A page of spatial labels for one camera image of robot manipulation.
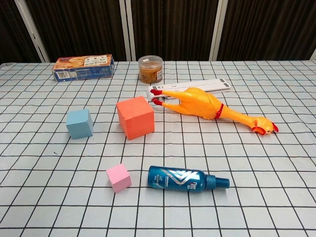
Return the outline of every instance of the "dark curtain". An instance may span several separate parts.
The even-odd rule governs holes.
[[[208,60],[218,0],[132,0],[136,58]]]
[[[119,0],[26,0],[49,59],[112,54],[126,60]]]
[[[229,0],[217,60],[309,60],[316,0]]]
[[[40,62],[13,0],[0,0],[0,34],[0,64]]]

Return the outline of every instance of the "pink foam cube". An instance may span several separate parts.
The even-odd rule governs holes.
[[[107,174],[115,193],[132,185],[129,173],[123,164],[108,169]]]

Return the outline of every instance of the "plastic jar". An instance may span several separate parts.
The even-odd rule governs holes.
[[[162,58],[147,55],[138,60],[139,80],[146,84],[162,80]]]

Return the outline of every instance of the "orange cube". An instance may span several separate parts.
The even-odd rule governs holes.
[[[128,140],[154,132],[154,110],[143,96],[118,102],[117,109]]]

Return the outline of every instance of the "bottle cap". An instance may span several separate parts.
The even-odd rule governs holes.
[[[215,175],[206,175],[205,189],[229,188],[229,179],[216,178]]]

